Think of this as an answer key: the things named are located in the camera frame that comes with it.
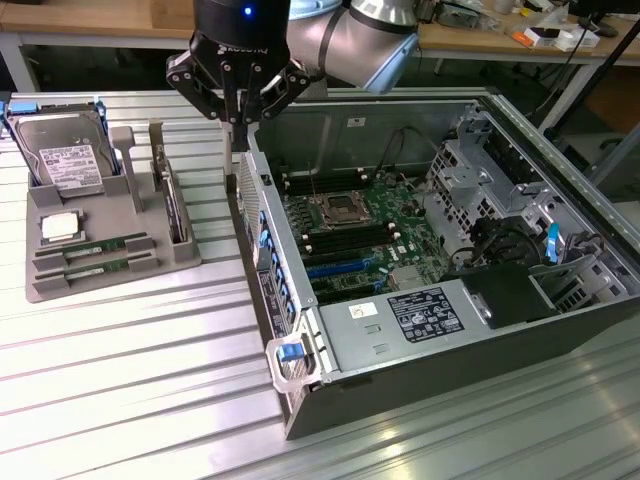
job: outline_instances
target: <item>metal handle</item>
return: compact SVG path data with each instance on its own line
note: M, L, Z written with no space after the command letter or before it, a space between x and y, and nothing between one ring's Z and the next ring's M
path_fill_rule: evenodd
M307 355L312 353L307 351L307 345L309 345L309 342L306 341L306 336L306 333L294 332L286 337L269 340L267 343L267 348L265 350L265 353L267 354L267 363L269 364L269 370L271 370L273 386L280 393L295 392L305 385L318 382L322 379L319 362L315 362L312 372L299 378L287 379L282 375L282 371L280 370L280 360L278 358L278 349L280 347L292 343L301 343Z

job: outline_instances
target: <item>cpu socket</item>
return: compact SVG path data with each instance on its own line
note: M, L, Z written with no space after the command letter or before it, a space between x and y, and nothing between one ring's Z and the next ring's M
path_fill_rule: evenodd
M320 206L327 226L365 223L371 220L371 215L358 192L318 195L315 203Z

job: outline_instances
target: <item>metal slotted table surface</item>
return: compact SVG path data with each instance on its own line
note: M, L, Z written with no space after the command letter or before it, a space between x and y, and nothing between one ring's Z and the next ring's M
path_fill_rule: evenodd
M639 474L639 321L621 324L569 356L285 441L222 186L219 126L174 93L101 97L111 126L135 130L136 169L148 168L151 158L148 120L164 120L167 153L184 188L204 264L28 304L27 169L3 134L0 478ZM17 98L73 103L93 94Z

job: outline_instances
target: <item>warning label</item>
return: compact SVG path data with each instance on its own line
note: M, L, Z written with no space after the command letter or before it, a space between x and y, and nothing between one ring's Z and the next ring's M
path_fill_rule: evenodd
M393 297L389 305L411 343L464 330L441 288Z
M40 150L40 157L58 190L102 184L91 145L45 148Z

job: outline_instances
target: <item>wooden table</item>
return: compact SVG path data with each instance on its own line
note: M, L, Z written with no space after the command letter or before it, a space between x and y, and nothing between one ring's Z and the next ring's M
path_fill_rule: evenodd
M507 25L518 15L498 15ZM551 109L541 128L552 126L615 48L632 22L608 19L620 35L603 38L593 50L578 51L571 63L580 68ZM149 0L47 0L44 5L0 2L0 52L20 92L37 86L20 52L23 45L186 49L190 30L153 28ZM507 35L467 31L439 24L421 25L420 46L426 58L562 63L568 53L556 48L526 48ZM618 62L640 65L640 41L634 41Z
M186 50L192 34L187 30L154 28L149 0L6 4L0 11L0 26L0 53L19 92L38 90L20 51L24 45Z

